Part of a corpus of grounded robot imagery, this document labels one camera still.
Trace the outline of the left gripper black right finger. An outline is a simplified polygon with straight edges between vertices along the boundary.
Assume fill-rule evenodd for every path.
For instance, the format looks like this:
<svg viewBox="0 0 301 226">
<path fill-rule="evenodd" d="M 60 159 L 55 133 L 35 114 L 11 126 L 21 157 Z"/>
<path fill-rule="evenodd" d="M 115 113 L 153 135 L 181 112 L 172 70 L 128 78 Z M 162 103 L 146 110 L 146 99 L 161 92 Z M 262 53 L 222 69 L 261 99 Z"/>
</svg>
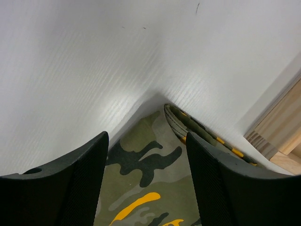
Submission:
<svg viewBox="0 0 301 226">
<path fill-rule="evenodd" d="M 300 176 L 253 166 L 195 133 L 186 148 L 202 225 L 300 225 Z"/>
</svg>

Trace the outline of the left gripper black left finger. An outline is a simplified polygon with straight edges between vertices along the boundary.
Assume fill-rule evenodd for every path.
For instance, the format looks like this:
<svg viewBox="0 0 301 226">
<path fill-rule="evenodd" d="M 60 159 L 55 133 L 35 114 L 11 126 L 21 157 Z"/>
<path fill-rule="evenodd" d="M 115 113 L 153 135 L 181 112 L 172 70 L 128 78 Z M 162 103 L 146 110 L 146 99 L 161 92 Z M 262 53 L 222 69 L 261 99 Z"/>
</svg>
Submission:
<svg viewBox="0 0 301 226">
<path fill-rule="evenodd" d="M 23 174 L 0 177 L 2 226 L 92 226 L 108 153 L 100 133 L 83 146 Z"/>
</svg>

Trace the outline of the camouflage yellow green trousers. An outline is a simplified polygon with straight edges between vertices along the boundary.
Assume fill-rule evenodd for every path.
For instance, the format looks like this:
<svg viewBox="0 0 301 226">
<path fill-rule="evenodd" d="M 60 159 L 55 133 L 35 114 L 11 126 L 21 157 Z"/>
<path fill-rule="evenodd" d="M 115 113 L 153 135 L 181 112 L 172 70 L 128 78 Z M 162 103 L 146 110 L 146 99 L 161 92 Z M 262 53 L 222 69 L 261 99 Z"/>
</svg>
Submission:
<svg viewBox="0 0 301 226">
<path fill-rule="evenodd" d="M 94 224 L 201 225 L 186 150 L 189 132 L 256 164 L 178 107 L 165 104 L 140 119 L 109 150 Z"/>
</svg>

